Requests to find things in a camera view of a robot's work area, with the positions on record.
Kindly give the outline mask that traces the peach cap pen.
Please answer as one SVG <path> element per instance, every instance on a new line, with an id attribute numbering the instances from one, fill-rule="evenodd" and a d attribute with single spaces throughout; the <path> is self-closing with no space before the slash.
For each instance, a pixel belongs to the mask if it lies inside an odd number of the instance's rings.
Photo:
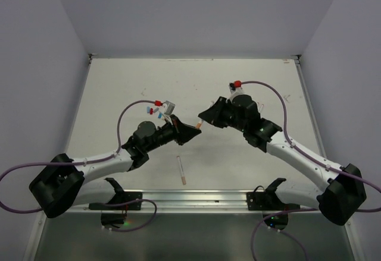
<path id="1" fill-rule="evenodd" d="M 179 166 L 179 171 L 180 171 L 180 177 L 181 177 L 182 184 L 186 185 L 185 173 L 184 173 L 184 170 L 183 170 L 182 161 L 181 161 L 180 156 L 177 156 L 177 161 L 178 161 L 178 166 Z"/>

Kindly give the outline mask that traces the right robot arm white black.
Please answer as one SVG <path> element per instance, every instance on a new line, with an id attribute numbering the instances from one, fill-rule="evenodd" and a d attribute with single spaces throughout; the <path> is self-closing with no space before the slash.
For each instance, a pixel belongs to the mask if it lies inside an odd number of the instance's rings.
<path id="1" fill-rule="evenodd" d="M 287 139 L 280 126 L 261 117 L 249 95 L 220 97 L 198 116 L 215 127 L 240 131 L 249 145 L 286 162 L 310 181 L 277 178 L 263 192 L 252 195 L 257 206 L 265 210 L 306 206 L 318 209 L 330 222 L 344 225 L 366 200 L 356 166 L 343 167 Z"/>

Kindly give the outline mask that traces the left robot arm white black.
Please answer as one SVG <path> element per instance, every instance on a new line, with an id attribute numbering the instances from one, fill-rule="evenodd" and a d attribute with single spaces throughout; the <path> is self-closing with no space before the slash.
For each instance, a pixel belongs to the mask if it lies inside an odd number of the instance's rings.
<path id="1" fill-rule="evenodd" d="M 56 156 L 30 183 L 29 190 L 45 215 L 56 218 L 87 202 L 81 190 L 85 184 L 138 169 L 149 160 L 149 152 L 172 141 L 182 146 L 199 134 L 200 129 L 182 123 L 175 115 L 161 127 L 144 121 L 115 152 L 81 159 L 71 159 L 65 153 Z"/>

